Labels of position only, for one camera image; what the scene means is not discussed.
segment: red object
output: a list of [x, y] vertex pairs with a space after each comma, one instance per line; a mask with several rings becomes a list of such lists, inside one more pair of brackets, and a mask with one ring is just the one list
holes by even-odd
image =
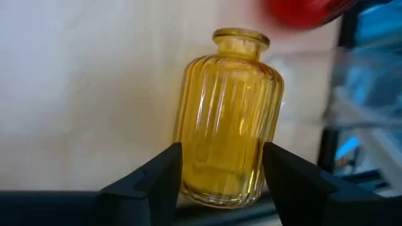
[[357, 0], [262, 0], [264, 9], [292, 28], [321, 26], [340, 16]]

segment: white wall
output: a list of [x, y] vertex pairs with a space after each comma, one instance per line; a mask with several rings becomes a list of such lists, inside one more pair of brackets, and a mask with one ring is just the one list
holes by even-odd
[[[0, 189], [99, 189], [165, 149], [182, 71], [215, 51], [217, 28], [266, 33], [264, 61], [336, 40], [337, 21], [292, 31], [252, 3], [0, 1]], [[285, 147], [290, 127], [277, 138]]]

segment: glass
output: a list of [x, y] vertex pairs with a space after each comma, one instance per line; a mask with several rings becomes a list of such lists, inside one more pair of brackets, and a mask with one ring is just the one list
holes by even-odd
[[213, 39], [218, 54], [184, 73], [174, 137], [183, 146], [181, 193], [211, 207], [243, 207], [261, 194], [262, 147], [274, 136], [283, 80], [258, 61], [269, 46], [263, 34], [224, 28]]

